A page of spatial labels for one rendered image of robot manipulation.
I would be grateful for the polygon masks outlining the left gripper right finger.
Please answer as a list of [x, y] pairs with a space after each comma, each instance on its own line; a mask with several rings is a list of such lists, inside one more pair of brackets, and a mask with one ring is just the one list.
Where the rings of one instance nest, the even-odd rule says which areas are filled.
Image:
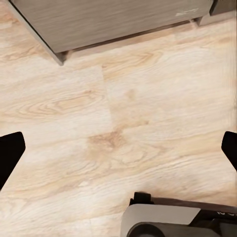
[[237, 171], [237, 133], [226, 131], [221, 149]]

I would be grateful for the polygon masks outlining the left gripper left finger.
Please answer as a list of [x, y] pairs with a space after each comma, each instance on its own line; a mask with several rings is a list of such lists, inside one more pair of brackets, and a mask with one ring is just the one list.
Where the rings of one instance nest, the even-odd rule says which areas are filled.
[[0, 191], [25, 150], [21, 131], [0, 137]]

